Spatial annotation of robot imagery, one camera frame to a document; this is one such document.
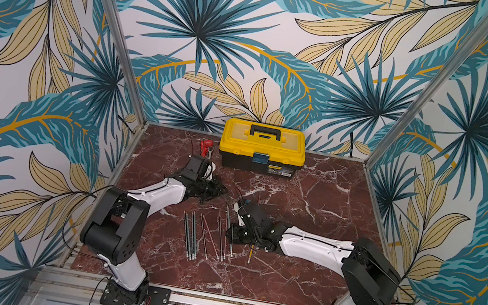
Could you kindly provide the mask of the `yellow pencil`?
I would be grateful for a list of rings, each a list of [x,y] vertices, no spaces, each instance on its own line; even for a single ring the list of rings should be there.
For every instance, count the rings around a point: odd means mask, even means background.
[[[253,249],[249,248],[248,258],[246,259],[246,264],[250,264],[251,258],[253,257]]]

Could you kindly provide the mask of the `red object behind toolbox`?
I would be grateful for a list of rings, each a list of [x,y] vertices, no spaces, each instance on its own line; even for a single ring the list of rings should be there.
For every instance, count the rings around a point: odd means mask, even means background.
[[[200,153],[203,158],[209,154],[209,150],[213,147],[214,142],[210,139],[200,140]]]

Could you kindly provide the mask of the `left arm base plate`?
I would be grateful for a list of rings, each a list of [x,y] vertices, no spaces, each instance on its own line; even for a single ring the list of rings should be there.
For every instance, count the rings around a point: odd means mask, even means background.
[[[170,289],[146,285],[142,285],[136,291],[129,291],[110,280],[99,303],[101,305],[168,305],[171,295]]]

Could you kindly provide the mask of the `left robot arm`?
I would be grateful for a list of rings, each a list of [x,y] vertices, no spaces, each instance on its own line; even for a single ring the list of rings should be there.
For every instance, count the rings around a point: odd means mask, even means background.
[[[172,175],[134,190],[110,188],[98,200],[80,234],[80,242],[104,261],[124,290],[140,291],[147,272],[137,258],[148,217],[191,198],[200,203],[227,193],[219,177],[190,179]]]

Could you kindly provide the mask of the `teal pencil group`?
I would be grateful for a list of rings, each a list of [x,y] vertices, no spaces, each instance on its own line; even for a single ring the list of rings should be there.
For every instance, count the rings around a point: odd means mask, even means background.
[[[234,236],[233,235],[233,229],[232,229],[232,227],[233,227],[232,226],[232,217],[231,217],[230,207],[229,206],[227,206],[226,210],[227,210],[226,211],[226,214],[227,214],[226,215],[226,218],[227,218],[226,221],[228,223],[227,224],[227,233],[229,234],[228,242],[229,242],[229,248],[230,248],[230,250],[229,250],[229,258],[232,258],[232,256],[234,255],[233,254],[233,246],[232,246],[233,245],[233,236]]]

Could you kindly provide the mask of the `green pencil with eraser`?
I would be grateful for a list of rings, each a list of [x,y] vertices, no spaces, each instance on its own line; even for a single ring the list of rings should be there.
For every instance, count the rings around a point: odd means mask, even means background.
[[[198,223],[197,223],[197,221],[194,222],[193,230],[194,230],[194,232],[193,232],[193,240],[194,240],[193,241],[193,247],[194,247],[193,261],[195,261],[198,258],[198,253],[199,253],[199,250],[198,250],[199,249],[199,245],[198,245],[199,244],[199,242],[198,242],[199,236],[197,234],[197,231],[198,231]]]

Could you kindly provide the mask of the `yellow black toolbox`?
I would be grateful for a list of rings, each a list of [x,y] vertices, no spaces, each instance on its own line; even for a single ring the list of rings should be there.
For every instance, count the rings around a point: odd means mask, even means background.
[[[242,119],[226,121],[219,144],[222,166],[290,179],[305,165],[301,131]]]

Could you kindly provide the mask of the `red capped pencil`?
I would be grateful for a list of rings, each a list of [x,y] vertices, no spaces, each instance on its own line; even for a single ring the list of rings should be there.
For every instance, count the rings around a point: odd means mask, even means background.
[[[205,225],[205,230],[206,230],[206,232],[207,232],[207,234],[209,236],[209,239],[210,239],[211,247],[214,250],[215,259],[218,261],[219,260],[219,252],[218,252],[218,249],[217,249],[215,243],[213,242],[213,236],[212,236],[212,233],[211,233],[212,231],[209,228],[209,225],[208,225],[208,223],[206,221],[206,217],[203,217],[203,219],[204,219],[203,222],[204,222],[204,225]]]

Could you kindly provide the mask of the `dark blue printed pencil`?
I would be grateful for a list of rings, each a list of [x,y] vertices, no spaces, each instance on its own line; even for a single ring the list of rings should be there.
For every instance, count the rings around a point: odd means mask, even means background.
[[[194,212],[192,214],[192,228],[191,228],[191,231],[192,231],[192,234],[191,234],[191,251],[190,252],[190,255],[191,255],[191,259],[193,261],[195,261],[197,259],[197,255],[198,255],[198,243],[197,243],[197,240],[198,240],[198,236],[197,236],[197,214]]]

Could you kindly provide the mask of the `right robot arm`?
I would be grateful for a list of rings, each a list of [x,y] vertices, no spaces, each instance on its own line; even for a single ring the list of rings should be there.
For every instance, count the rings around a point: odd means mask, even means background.
[[[234,210],[238,221],[226,231],[231,243],[304,259],[344,278],[347,292],[332,305],[391,305],[401,278],[372,240],[350,242],[314,235],[270,218],[251,200],[240,199]]]

